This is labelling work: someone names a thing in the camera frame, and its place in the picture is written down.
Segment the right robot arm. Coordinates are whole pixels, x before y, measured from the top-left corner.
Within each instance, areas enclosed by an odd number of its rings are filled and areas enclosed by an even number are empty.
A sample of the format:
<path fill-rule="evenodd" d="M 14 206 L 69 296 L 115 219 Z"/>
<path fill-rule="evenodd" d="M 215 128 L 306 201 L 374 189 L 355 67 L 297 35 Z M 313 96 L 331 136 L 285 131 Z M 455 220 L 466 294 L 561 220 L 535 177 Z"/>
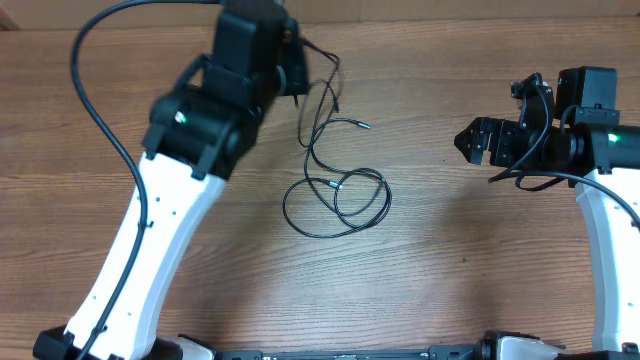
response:
<path fill-rule="evenodd" d="M 541 192 L 567 182 L 589 239 L 596 315 L 592 348 L 571 353 L 535 336 L 489 332 L 477 359 L 636 359 L 639 356 L 639 129 L 616 108 L 617 72 L 581 66 L 560 71 L 555 88 L 534 73 L 512 83 L 520 116 L 477 117 L 454 138 L 467 162 L 490 155 L 492 182 L 520 187 L 539 177 Z"/>

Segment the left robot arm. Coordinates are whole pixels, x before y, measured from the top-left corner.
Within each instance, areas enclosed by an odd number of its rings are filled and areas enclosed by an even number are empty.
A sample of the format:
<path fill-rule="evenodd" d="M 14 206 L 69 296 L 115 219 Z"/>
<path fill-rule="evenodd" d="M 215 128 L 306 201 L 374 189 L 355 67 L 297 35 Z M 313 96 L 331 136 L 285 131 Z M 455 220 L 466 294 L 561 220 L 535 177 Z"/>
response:
<path fill-rule="evenodd" d="M 154 103 L 135 189 L 105 263 L 65 325 L 41 332 L 37 359 L 212 359 L 206 344 L 162 338 L 165 297 L 205 215 L 255 144 L 274 100 L 309 90 L 297 21 L 279 1 L 222 3 L 212 50 Z"/>

